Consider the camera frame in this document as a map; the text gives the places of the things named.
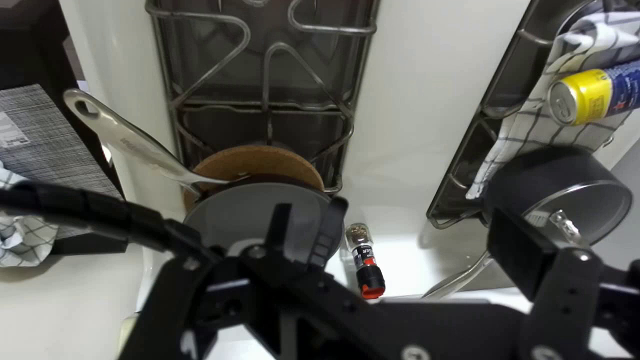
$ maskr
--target saucepan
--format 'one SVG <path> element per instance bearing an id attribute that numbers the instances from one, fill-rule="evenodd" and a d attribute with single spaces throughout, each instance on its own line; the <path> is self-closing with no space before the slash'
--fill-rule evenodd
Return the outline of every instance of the saucepan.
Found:
<path id="1" fill-rule="evenodd" d="M 519 217 L 558 246 L 593 246 L 628 215 L 632 193 L 589 153 L 547 147 L 516 157 L 493 175 L 484 196 L 484 221 L 499 208 Z M 471 283 L 488 264 L 484 252 L 470 268 L 441 280 L 428 301 L 440 301 Z"/>
<path id="2" fill-rule="evenodd" d="M 231 250 L 238 242 L 261 242 L 274 208 L 290 205 L 284 252 L 299 263 L 310 252 L 307 244 L 314 244 L 332 198 L 321 193 L 317 171 L 301 157 L 277 147 L 247 144 L 216 153 L 190 172 L 160 142 L 90 94 L 68 91 L 64 101 L 102 142 L 206 195 L 198 203 L 190 195 L 184 198 L 185 225 L 208 246 Z"/>

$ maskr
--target wire rack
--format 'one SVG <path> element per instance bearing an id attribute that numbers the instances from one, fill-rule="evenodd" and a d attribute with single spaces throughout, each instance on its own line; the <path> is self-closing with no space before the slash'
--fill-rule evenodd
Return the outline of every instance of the wire rack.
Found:
<path id="1" fill-rule="evenodd" d="M 342 186 L 377 0 L 148 0 L 180 159 L 240 144 L 310 160 Z"/>
<path id="2" fill-rule="evenodd" d="M 537 83 L 553 38 L 591 13 L 638 10 L 636 0 L 532 0 L 426 213 L 440 230 L 482 219 L 482 201 L 466 201 L 482 160 Z"/>

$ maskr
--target burner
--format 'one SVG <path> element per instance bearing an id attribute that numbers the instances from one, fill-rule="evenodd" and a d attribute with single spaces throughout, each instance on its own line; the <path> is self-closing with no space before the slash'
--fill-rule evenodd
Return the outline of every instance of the burner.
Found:
<path id="1" fill-rule="evenodd" d="M 182 160 L 274 144 L 339 190 L 375 0 L 149 0 Z"/>

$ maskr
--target gas stove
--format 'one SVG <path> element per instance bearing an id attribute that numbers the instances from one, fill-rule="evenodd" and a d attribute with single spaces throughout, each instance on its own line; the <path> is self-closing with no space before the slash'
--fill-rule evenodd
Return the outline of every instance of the gas stove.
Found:
<path id="1" fill-rule="evenodd" d="M 184 165 L 242 144 L 310 160 L 342 186 L 375 0 L 149 0 Z"/>

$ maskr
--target pan handle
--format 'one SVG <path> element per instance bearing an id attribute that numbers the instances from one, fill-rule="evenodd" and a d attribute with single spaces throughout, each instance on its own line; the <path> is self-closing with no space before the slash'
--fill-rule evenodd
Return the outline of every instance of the pan handle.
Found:
<path id="1" fill-rule="evenodd" d="M 66 107 L 90 129 L 102 142 L 122 150 L 146 167 L 160 171 L 178 183 L 192 186 L 202 184 L 230 184 L 234 180 L 216 180 L 192 175 L 185 171 L 155 138 L 123 121 L 120 114 L 98 103 L 81 91 L 64 93 Z"/>

